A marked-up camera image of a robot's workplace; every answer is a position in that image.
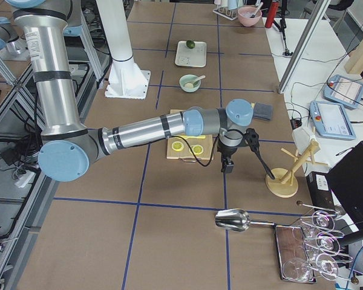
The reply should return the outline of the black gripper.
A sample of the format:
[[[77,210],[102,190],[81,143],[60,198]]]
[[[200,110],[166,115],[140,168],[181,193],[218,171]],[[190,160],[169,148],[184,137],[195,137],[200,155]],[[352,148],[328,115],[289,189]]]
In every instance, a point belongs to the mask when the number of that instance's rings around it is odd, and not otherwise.
[[[237,151],[241,143],[241,138],[230,138],[227,136],[219,136],[217,143],[217,151],[221,154],[221,172],[232,173],[234,169],[234,162],[232,155]]]

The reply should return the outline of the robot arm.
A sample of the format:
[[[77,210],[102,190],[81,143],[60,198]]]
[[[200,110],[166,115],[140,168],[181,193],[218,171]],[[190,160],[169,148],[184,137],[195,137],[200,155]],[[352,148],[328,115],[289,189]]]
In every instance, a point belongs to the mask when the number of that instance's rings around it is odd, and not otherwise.
[[[64,29],[74,15],[72,1],[11,1],[31,54],[33,80],[45,127],[38,164],[60,182],[83,176],[101,158],[117,150],[139,147],[180,135],[217,135],[226,164],[241,143],[254,148],[250,128],[252,105],[243,99],[225,108],[193,107],[149,118],[138,103],[146,97],[150,73],[135,63],[121,1],[98,1],[97,8],[111,53],[108,86],[94,99],[90,120],[80,120],[69,69]]]

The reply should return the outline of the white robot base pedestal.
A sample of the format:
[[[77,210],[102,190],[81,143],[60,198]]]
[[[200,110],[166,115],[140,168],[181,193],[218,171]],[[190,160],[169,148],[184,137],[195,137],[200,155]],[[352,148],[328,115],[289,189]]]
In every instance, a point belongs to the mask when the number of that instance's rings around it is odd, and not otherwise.
[[[99,0],[96,3],[112,58],[105,96],[146,98],[151,72],[141,70],[134,61],[123,2]]]

